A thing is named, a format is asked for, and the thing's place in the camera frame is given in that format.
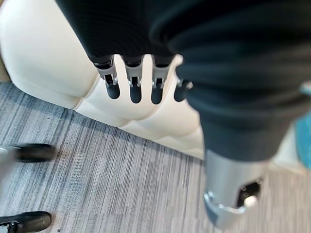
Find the black rubber fingertip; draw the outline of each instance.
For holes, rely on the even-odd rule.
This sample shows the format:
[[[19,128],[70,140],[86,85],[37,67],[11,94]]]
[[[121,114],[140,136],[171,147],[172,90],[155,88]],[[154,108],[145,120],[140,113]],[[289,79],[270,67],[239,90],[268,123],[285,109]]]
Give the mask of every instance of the black rubber fingertip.
[[[186,98],[187,94],[187,84],[188,83],[183,83],[182,86],[176,86],[175,92],[174,92],[174,99],[177,102],[181,102]]]
[[[120,88],[119,84],[117,83],[116,85],[110,85],[107,88],[107,93],[110,98],[113,100],[117,99],[120,96]]]
[[[130,88],[131,101],[139,103],[141,101],[141,87],[133,86]]]
[[[151,91],[151,102],[153,104],[159,104],[162,101],[163,89],[159,86],[153,88]]]

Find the black leather shoe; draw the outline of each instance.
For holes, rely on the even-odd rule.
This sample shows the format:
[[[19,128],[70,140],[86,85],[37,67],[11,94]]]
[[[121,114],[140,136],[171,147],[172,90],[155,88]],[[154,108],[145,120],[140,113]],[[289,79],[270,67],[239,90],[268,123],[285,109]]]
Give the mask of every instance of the black leather shoe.
[[[49,144],[13,145],[17,162],[38,163],[51,161],[55,156],[55,147]]]
[[[52,222],[45,211],[25,212],[20,215],[0,217],[0,233],[30,233],[42,231]]]

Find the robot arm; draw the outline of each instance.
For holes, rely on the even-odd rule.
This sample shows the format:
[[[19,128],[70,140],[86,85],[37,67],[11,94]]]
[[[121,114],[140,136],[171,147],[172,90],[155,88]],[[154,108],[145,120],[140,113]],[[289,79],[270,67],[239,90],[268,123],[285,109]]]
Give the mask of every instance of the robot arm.
[[[310,98],[299,88],[311,75],[311,3],[57,3],[97,67],[116,53],[126,60],[146,53],[184,57],[176,73],[181,81],[192,82],[186,96],[200,114],[208,216],[225,228],[256,204],[269,161],[289,124],[309,109]],[[182,95],[175,99],[182,100]]]

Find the blue object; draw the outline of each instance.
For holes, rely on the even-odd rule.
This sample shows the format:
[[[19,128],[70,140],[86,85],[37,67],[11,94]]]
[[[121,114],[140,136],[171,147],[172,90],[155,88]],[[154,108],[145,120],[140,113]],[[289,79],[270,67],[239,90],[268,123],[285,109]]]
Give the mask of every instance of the blue object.
[[[311,112],[296,122],[296,144],[300,161],[311,169]]]

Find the gray carpet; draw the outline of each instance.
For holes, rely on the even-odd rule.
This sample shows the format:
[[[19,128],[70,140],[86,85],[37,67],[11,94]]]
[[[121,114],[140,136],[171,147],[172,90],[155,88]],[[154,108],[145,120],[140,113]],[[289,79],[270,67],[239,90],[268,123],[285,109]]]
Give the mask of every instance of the gray carpet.
[[[57,147],[16,164],[0,215],[45,210],[49,233],[220,233],[203,205],[202,161],[0,84],[0,144]],[[224,233],[310,233],[311,175],[270,173],[259,207]]]

